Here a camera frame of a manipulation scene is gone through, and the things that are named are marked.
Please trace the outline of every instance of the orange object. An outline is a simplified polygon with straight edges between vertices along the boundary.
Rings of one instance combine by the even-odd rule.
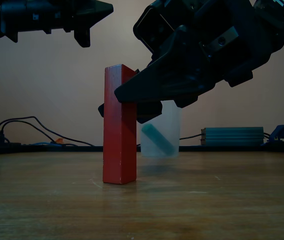
[[[58,138],[57,140],[55,140],[55,142],[56,142],[57,144],[64,144],[63,138]]]
[[[125,65],[105,69],[103,182],[127,184],[137,179],[137,105],[120,103],[114,91],[137,73]]]

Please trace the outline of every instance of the beige wall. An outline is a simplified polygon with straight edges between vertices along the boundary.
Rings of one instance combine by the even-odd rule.
[[[133,34],[133,25],[153,0],[108,0],[114,13],[91,29],[91,47],[81,48],[73,34],[54,30],[19,33],[19,43],[0,39],[0,121],[37,116],[65,136],[103,143],[104,68],[125,64],[145,68],[151,54]],[[181,136],[204,127],[284,124],[284,48],[254,71],[254,79],[235,88],[223,81],[182,110]],[[12,142],[47,141],[22,123],[6,129]],[[198,139],[182,145],[197,145]]]

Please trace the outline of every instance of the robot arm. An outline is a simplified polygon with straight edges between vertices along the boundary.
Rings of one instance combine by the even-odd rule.
[[[134,34],[152,61],[115,90],[119,102],[184,108],[222,80],[235,87],[252,79],[284,46],[284,0],[156,0]]]
[[[98,0],[0,0],[0,38],[18,42],[18,32],[52,29],[74,31],[83,48],[90,47],[90,28],[113,12]]]

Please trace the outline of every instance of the black cable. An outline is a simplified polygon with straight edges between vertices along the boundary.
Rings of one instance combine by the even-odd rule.
[[[194,136],[183,137],[183,138],[180,138],[180,140],[193,139],[193,138],[196,138],[196,137],[200,137],[200,136],[202,136],[202,135],[203,135],[203,134],[198,134],[198,135],[194,135]]]
[[[3,125],[2,129],[1,129],[1,132],[4,131],[5,126],[6,126],[7,124],[9,124],[9,123],[24,123],[24,124],[30,125],[30,126],[32,126],[33,128],[35,128],[36,130],[38,130],[39,132],[43,133],[45,136],[47,136],[48,139],[50,139],[52,142],[55,143],[55,141],[53,140],[52,137],[50,137],[50,136],[47,135],[44,131],[42,131],[41,129],[37,128],[36,126],[34,126],[33,124],[31,124],[31,123],[29,123],[29,122],[27,122],[27,121],[20,121],[20,120],[7,121],[7,122]]]
[[[85,142],[85,141],[75,140],[75,139],[72,139],[72,138],[69,138],[69,137],[66,137],[66,136],[62,136],[62,135],[56,133],[55,131],[52,131],[52,130],[46,128],[46,127],[42,124],[42,122],[40,122],[39,119],[38,119],[37,117],[35,117],[35,116],[26,116],[26,117],[10,118],[10,119],[7,119],[7,120],[4,120],[4,121],[0,122],[0,126],[1,126],[3,123],[8,122],[8,121],[22,120],[22,119],[35,119],[35,120],[38,122],[38,124],[41,125],[42,128],[44,128],[45,130],[47,130],[48,132],[50,132],[50,133],[52,133],[52,134],[55,134],[55,135],[57,135],[57,136],[59,136],[59,137],[61,137],[61,138],[63,138],[63,139],[67,139],[67,140],[70,140],[70,141],[73,141],[73,142],[76,142],[76,143],[86,144],[86,145],[89,145],[89,146],[91,146],[91,147],[94,147],[94,145],[92,145],[91,143],[88,143],[88,142]]]

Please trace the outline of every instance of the screw hole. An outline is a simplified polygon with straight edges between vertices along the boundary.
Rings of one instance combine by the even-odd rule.
[[[223,46],[226,44],[227,40],[222,36],[217,40],[217,42],[220,46]]]

